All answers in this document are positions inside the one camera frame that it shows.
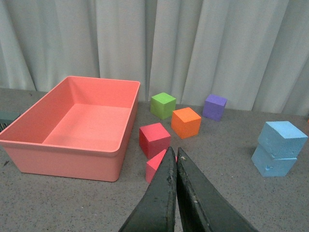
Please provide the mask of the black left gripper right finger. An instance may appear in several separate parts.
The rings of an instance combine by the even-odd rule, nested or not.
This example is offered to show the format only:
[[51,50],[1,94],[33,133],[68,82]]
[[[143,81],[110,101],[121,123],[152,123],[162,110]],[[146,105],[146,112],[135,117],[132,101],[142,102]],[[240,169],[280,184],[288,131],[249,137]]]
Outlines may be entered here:
[[178,148],[177,199],[184,232],[256,232]]

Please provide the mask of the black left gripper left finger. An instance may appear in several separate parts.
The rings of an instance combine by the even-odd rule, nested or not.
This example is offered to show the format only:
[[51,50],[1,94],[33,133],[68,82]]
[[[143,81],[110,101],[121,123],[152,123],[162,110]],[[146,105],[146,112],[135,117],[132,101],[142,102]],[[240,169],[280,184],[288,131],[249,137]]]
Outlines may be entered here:
[[163,159],[144,196],[119,231],[172,232],[175,226],[177,163],[172,147]]

